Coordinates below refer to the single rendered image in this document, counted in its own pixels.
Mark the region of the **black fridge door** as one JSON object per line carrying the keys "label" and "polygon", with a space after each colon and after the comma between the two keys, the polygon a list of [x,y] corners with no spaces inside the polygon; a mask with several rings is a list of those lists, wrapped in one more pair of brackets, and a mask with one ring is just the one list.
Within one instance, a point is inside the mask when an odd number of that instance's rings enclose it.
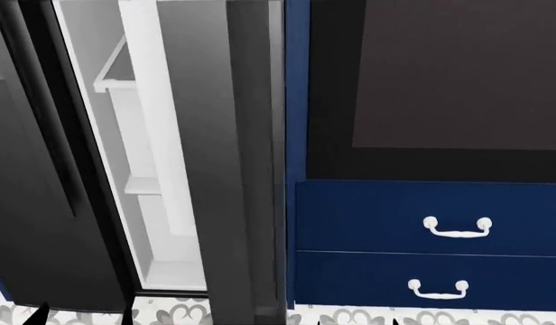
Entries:
{"label": "black fridge door", "polygon": [[71,216],[39,120],[39,65],[20,3],[0,0],[0,290],[18,305],[121,313],[135,287],[53,0],[43,12],[64,75],[59,105],[78,198]]}

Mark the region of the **white fridge shelf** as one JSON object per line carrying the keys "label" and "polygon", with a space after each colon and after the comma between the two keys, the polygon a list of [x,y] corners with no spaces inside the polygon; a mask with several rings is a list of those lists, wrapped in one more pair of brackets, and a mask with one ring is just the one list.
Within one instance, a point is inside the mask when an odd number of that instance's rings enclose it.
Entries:
{"label": "white fridge shelf", "polygon": [[136,87],[134,69],[124,35],[110,53],[93,86],[97,93],[108,92],[111,88]]}
{"label": "white fridge shelf", "polygon": [[125,184],[125,194],[161,195],[161,187],[157,178],[142,178],[130,175]]}

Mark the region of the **dark grey fridge door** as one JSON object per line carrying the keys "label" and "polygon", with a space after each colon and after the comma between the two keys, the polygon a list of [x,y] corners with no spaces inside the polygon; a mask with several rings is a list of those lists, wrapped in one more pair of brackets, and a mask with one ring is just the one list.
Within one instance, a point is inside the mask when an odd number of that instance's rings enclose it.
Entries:
{"label": "dark grey fridge door", "polygon": [[286,325],[283,0],[159,0],[213,325]]}

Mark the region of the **navy blue drawer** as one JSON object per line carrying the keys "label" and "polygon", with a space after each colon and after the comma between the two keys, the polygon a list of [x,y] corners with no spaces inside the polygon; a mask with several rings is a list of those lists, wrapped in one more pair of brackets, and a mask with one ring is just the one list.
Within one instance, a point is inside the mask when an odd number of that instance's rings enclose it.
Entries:
{"label": "navy blue drawer", "polygon": [[[306,181],[297,186],[296,247],[304,251],[556,256],[556,184]],[[487,237],[436,237],[439,231]]]}
{"label": "navy blue drawer", "polygon": [[[467,281],[462,300],[426,300],[421,293],[452,293]],[[435,254],[297,254],[295,301],[309,305],[393,308],[556,311],[556,257]]]}

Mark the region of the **black built-in oven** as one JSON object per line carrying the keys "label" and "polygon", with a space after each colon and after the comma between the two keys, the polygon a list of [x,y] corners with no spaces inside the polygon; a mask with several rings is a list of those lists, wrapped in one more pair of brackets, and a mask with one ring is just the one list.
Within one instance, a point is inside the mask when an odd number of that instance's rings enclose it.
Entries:
{"label": "black built-in oven", "polygon": [[556,184],[556,151],[355,146],[366,2],[310,5],[309,178]]}

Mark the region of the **navy blue cabinet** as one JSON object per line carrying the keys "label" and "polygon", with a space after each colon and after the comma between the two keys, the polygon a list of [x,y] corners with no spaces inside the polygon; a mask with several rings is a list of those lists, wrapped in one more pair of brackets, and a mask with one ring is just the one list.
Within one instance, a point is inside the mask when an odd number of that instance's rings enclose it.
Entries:
{"label": "navy blue cabinet", "polygon": [[[307,175],[307,145],[309,124],[309,83],[310,83],[310,5],[313,0],[286,0],[285,5],[285,181],[286,181],[286,222],[287,222],[287,275],[286,297],[289,305],[295,301],[295,275],[297,254],[304,251],[296,247],[297,186],[306,181],[316,180]],[[402,181],[429,183],[460,183],[435,181]],[[409,254],[409,253],[368,253],[349,251],[310,251],[325,253],[359,254]],[[516,255],[474,255],[474,256],[516,256]]]}

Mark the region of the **dark oven window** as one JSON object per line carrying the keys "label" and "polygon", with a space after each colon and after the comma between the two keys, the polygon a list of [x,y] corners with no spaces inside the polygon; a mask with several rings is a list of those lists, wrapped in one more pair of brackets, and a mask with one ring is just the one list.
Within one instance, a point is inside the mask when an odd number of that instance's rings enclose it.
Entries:
{"label": "dark oven window", "polygon": [[367,0],[353,144],[556,151],[556,0]]}

